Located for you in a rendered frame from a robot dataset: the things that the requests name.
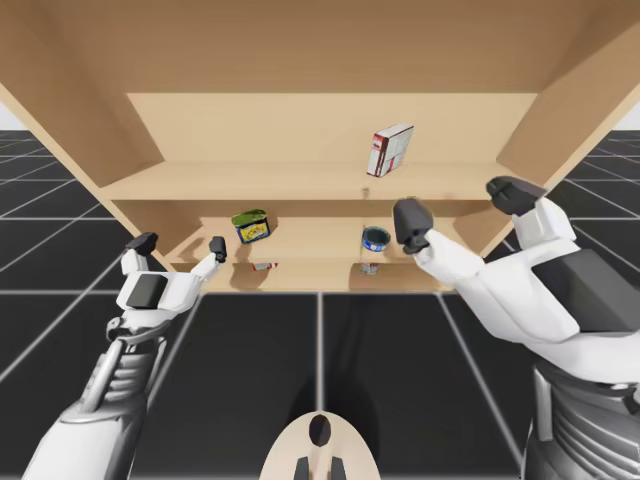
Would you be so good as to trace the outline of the pale wooden shelf unit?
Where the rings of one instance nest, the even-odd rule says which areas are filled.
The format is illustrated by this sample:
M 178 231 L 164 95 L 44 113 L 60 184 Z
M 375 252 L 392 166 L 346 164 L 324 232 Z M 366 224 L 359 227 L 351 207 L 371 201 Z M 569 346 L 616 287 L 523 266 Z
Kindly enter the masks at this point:
M 166 269 L 223 236 L 212 291 L 435 290 L 364 228 L 416 197 L 485 256 L 511 230 L 486 183 L 555 187 L 638 101 L 640 0 L 0 0 L 0 102 Z

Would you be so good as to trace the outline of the blue flat can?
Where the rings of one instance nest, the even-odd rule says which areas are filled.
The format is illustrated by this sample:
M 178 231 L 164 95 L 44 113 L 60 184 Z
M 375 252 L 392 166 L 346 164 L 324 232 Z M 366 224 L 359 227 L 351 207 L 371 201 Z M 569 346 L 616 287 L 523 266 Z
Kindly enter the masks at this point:
M 384 251 L 391 242 L 391 235 L 387 230 L 378 226 L 365 227 L 362 232 L 362 246 L 371 252 Z

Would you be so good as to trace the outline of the tan robot part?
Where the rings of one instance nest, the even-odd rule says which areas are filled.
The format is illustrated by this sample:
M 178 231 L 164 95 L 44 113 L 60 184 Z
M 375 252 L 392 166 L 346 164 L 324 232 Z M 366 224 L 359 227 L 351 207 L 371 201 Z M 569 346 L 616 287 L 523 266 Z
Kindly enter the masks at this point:
M 360 433 L 342 417 L 307 413 L 277 437 L 259 480 L 381 480 Z

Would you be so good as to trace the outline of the red and white carton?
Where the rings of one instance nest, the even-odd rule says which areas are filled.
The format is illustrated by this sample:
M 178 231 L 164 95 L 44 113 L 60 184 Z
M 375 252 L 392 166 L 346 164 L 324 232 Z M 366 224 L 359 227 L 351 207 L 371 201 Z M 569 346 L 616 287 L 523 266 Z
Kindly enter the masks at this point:
M 367 174 L 380 178 L 397 169 L 402 164 L 413 131 L 412 124 L 401 123 L 376 132 Z

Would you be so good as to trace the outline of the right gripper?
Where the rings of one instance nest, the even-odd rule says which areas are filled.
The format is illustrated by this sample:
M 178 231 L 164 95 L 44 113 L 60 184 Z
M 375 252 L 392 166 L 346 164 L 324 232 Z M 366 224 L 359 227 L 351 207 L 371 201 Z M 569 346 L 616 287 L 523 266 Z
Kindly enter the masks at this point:
M 406 198 L 393 207 L 403 252 L 422 271 L 454 287 L 494 337 L 522 344 L 582 380 L 640 383 L 640 327 L 629 332 L 616 327 L 613 314 L 587 304 L 592 294 L 579 296 L 571 314 L 533 272 L 588 252 L 572 242 L 576 234 L 564 210 L 544 188 L 512 176 L 494 177 L 486 191 L 493 206 L 511 217 L 523 251 L 486 264 L 437 231 L 431 212 L 417 199 Z

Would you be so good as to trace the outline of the green and blue rectangular can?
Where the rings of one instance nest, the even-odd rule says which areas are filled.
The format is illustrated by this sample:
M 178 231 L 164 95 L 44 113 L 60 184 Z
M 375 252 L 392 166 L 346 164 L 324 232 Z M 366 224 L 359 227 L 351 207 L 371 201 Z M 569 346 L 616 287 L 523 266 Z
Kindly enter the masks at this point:
M 242 244 L 249 244 L 271 234 L 267 214 L 262 209 L 253 209 L 231 218 Z

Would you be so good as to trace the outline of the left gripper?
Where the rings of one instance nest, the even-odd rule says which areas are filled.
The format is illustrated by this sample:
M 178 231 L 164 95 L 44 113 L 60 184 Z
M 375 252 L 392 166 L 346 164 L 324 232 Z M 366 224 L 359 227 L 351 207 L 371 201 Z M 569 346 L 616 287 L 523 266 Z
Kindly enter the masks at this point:
M 227 260 L 222 236 L 213 236 L 209 254 L 190 273 L 148 271 L 148 257 L 159 236 L 145 232 L 132 239 L 122 256 L 122 274 L 128 275 L 116 303 L 125 317 L 175 317 L 189 310 L 206 284 Z

